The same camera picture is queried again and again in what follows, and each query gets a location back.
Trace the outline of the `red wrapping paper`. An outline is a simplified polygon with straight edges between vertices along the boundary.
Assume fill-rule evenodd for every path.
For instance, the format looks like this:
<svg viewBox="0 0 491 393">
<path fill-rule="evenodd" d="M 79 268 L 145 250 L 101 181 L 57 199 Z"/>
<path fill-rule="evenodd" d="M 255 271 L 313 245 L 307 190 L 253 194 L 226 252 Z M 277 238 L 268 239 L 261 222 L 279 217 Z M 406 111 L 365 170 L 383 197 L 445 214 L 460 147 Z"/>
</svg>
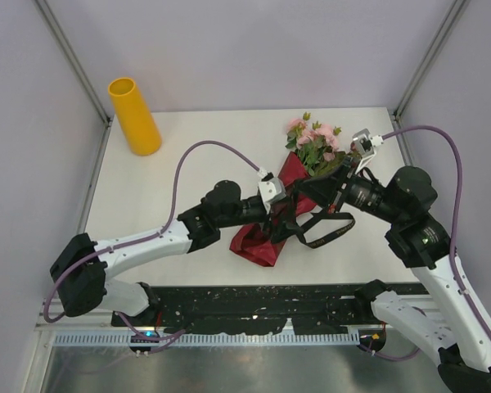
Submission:
<svg viewBox="0 0 491 393">
<path fill-rule="evenodd" d="M 309 174 L 294 152 L 290 152 L 282 165 L 278 178 L 287 190 L 291 190 L 298 179 L 308 178 Z M 282 252 L 285 241 L 272 244 L 262 232 L 259 224 L 242 226 L 232 238 L 229 250 L 235 255 L 261 267 L 273 267 Z"/>
</svg>

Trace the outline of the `pink artificial flower bunch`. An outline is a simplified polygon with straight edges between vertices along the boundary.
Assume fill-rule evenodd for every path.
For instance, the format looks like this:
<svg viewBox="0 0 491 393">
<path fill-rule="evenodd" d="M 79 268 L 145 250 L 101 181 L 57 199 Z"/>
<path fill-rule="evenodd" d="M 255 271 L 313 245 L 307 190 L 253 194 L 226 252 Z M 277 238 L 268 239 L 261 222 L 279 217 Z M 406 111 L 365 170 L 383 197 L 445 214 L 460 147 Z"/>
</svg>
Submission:
<svg viewBox="0 0 491 393">
<path fill-rule="evenodd" d="M 286 149 L 296 154 L 311 177 L 337 168 L 345 157 L 359 159 L 354 147 L 340 142 L 342 128 L 313 121 L 310 112 L 286 126 Z"/>
</svg>

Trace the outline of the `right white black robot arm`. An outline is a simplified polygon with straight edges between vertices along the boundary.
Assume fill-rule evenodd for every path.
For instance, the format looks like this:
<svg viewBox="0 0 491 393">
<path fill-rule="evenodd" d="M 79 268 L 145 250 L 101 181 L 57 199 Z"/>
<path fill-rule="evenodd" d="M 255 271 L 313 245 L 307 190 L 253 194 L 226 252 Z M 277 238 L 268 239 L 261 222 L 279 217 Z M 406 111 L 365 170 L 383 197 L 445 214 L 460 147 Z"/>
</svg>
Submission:
<svg viewBox="0 0 491 393">
<path fill-rule="evenodd" d="M 450 391 L 491 392 L 491 318 L 450 250 L 450 236 L 430 214 L 438 194 L 428 173 L 404 166 L 382 186 L 372 174 L 356 174 L 347 158 L 329 174 L 296 181 L 294 194 L 326 212 L 348 204 L 390 224 L 385 240 L 429 292 L 445 324 L 436 324 L 380 280 L 356 291 L 355 316 L 398 330 L 431 359 Z"/>
</svg>

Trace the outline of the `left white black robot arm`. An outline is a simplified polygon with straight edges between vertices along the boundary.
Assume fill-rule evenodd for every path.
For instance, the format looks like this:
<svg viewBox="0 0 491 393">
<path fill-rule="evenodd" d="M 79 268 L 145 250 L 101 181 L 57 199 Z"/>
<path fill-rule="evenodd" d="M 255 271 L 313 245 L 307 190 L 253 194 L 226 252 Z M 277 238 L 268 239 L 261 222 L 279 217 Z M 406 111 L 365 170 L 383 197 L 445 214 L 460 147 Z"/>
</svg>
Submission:
<svg viewBox="0 0 491 393">
<path fill-rule="evenodd" d="M 50 268 L 55 285 L 51 294 L 59 297 L 69 318 L 99 308 L 131 316 L 142 326 L 151 325 L 159 307 L 150 287 L 121 282 L 117 276 L 158 259 L 204 249 L 219 241 L 223 228 L 264 224 L 274 205 L 285 197 L 279 178 L 260 181 L 257 194 L 246 199 L 236 183 L 223 180 L 199 205 L 157 229 L 97 242 L 80 233 Z"/>
</svg>

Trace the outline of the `black gold-lettered ribbon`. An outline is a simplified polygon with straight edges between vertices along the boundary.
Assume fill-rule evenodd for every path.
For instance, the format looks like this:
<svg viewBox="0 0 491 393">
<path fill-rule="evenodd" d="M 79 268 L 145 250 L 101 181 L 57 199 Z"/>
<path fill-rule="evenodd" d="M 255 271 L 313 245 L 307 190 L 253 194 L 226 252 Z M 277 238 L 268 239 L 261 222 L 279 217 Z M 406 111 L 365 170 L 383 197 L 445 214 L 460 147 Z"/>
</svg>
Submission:
<svg viewBox="0 0 491 393">
<path fill-rule="evenodd" d="M 295 237 L 302 245 L 318 249 L 344 236 L 356 221 L 352 214 L 337 212 L 329 214 L 307 197 L 300 196 L 296 223 L 301 232 Z M 263 229 L 269 237 L 269 229 Z"/>
</svg>

